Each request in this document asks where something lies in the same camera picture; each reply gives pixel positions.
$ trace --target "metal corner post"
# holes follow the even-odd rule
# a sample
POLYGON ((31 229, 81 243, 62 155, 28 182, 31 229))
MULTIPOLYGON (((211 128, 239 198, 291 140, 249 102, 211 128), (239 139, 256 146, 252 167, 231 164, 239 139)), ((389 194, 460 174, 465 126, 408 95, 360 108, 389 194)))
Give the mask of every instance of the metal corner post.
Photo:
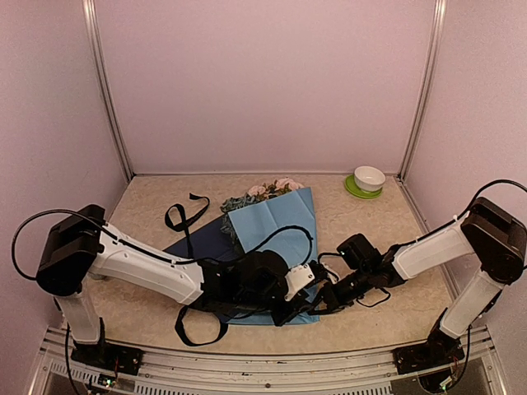
POLYGON ((114 141, 115 149, 121 164, 121 169, 124 173, 124 177, 129 183, 134 173, 132 166, 130 165, 130 159, 124 145, 123 136, 121 134, 119 123, 117 121, 117 115, 115 113, 114 101, 110 93, 110 85, 108 83, 108 77, 105 70, 105 60, 102 53, 102 46, 100 43, 99 27, 97 25, 97 14, 95 0, 82 0, 84 8, 84 17, 86 19, 86 28, 88 31, 88 37, 90 39, 91 51, 96 64, 97 79, 99 81, 100 93, 102 100, 105 104, 106 116, 110 124, 110 131, 112 139, 114 141))
POLYGON ((436 0, 436 8, 434 12, 434 21, 432 22, 430 44, 428 46, 427 63, 425 66, 425 74, 422 79, 421 90, 419 92, 419 100, 417 102, 417 109, 413 117, 412 131, 408 139, 408 145, 404 152, 403 163, 399 170, 399 178, 404 183, 408 177, 410 165, 412 164, 413 156, 417 148, 417 141, 421 134, 422 121, 427 111, 428 98, 430 97, 431 83, 436 70, 437 57, 439 53, 439 46, 441 43, 441 35, 443 32, 443 25, 445 21, 447 0, 436 0))

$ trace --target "white wall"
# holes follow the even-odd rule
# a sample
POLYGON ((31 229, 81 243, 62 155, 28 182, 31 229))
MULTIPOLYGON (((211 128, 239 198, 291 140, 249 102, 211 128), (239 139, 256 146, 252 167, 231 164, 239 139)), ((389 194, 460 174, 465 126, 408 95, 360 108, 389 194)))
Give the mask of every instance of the white wall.
MULTIPOLYGON (((110 139, 82 2, 10 0, 0 7, 0 379, 22 393, 52 298, 20 278, 10 243, 20 222, 44 209, 113 208, 125 187, 110 139)), ((55 216, 22 234, 18 258, 33 275, 55 216)))
MULTIPOLYGON (((433 228, 496 178, 527 185, 527 6, 523 0, 450 0, 436 78, 408 186, 433 228)), ((527 223, 527 195, 485 193, 527 223)), ((452 265, 460 286, 478 264, 452 265)), ((507 287, 487 317, 511 385, 527 385, 527 276, 507 287)))
POLYGON ((134 171, 395 173, 434 5, 97 1, 134 171))

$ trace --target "table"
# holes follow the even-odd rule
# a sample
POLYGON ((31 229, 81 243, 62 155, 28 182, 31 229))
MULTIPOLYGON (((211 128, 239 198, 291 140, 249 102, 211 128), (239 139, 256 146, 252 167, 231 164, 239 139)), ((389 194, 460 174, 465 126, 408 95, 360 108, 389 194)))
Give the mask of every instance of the table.
MULTIPOLYGON (((165 226, 166 209, 176 202, 191 215, 203 206, 189 200, 189 193, 208 196, 211 206, 191 230, 221 215, 219 206, 251 186, 273 182, 281 175, 212 174, 135 177, 116 207, 110 223, 121 231, 159 249, 165 249, 182 233, 165 226)), ((412 212, 395 180, 388 177, 383 193, 361 200, 343 187, 343 175, 293 174, 311 187, 317 221, 318 249, 334 249, 350 235, 363 233, 382 253, 392 244, 420 235, 412 212)), ((349 273, 339 258, 327 262, 339 275, 349 273)), ((154 291, 116 279, 88 281, 97 313, 104 318, 108 339, 172 350, 187 350, 174 331, 180 305, 154 291)), ((223 354, 307 354, 352 351, 423 339, 450 302, 439 268, 424 272, 403 286, 390 290, 392 297, 374 309, 353 305, 341 313, 322 317, 319 323, 282 328, 231 325, 218 343, 199 351, 223 354)), ((372 303, 384 297, 374 290, 365 298, 372 303)), ((217 335, 217 319, 189 311, 185 328, 194 342, 217 335)))

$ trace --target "black strap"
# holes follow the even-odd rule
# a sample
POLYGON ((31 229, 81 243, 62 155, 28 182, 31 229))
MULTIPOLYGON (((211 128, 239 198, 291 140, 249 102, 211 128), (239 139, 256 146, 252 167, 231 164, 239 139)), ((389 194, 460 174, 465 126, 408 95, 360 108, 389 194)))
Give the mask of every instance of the black strap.
POLYGON ((184 212, 184 207, 181 206, 179 203, 176 203, 174 206, 169 207, 169 209, 166 211, 165 225, 167 225, 172 230, 175 230, 176 232, 184 232, 184 237, 187 240, 187 254, 189 255, 188 258, 194 258, 194 249, 192 247, 192 242, 190 241, 189 226, 196 222, 205 213, 205 211, 208 209, 208 206, 211 204, 211 201, 206 196, 197 196, 192 193, 189 194, 189 198, 190 200, 207 199, 207 205, 187 220, 187 215, 184 212), (174 222, 172 222, 170 218, 170 210, 172 210, 174 207, 177 208, 181 217, 181 222, 177 225, 174 225, 174 222))
POLYGON ((181 308, 180 313, 178 314, 178 319, 175 320, 175 326, 174 326, 175 332, 180 336, 181 341, 186 346, 199 347, 199 346, 206 346, 207 344, 213 344, 215 342, 220 341, 225 336, 225 334, 227 333, 227 330, 229 329, 228 323, 223 323, 222 321, 220 321, 220 332, 217 334, 217 337, 215 340, 211 342, 200 343, 200 344, 194 343, 189 339, 189 337, 184 331, 183 318, 187 314, 187 311, 189 311, 188 306, 183 306, 181 308))
POLYGON ((194 222, 196 222, 199 218, 201 218, 201 216, 203 214, 205 214, 205 211, 208 209, 208 206, 211 204, 211 199, 209 199, 206 196, 197 196, 197 195, 194 195, 194 194, 190 193, 189 194, 189 198, 190 198, 190 200, 206 199, 207 200, 207 205, 204 208, 202 208, 200 211, 198 211, 196 214, 191 216, 188 220, 186 218, 185 219, 181 218, 181 222, 179 224, 177 224, 177 225, 174 225, 174 222, 172 222, 169 214, 170 214, 170 210, 172 210, 174 207, 177 208, 178 211, 180 211, 180 214, 181 214, 181 210, 178 208, 178 206, 181 206, 181 205, 179 203, 176 203, 174 206, 171 206, 166 211, 165 224, 169 228, 171 228, 172 230, 175 230, 176 232, 183 232, 185 227, 189 228, 194 222))

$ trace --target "green plate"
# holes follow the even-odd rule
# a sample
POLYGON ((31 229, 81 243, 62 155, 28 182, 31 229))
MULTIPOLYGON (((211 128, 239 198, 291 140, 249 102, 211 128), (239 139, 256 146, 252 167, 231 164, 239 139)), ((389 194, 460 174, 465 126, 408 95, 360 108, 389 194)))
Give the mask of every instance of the green plate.
POLYGON ((375 192, 367 192, 363 191, 359 187, 357 187, 357 184, 355 184, 355 175, 349 175, 346 177, 346 182, 344 183, 346 186, 346 190, 353 196, 357 196, 361 199, 375 199, 380 196, 382 193, 382 188, 375 192))

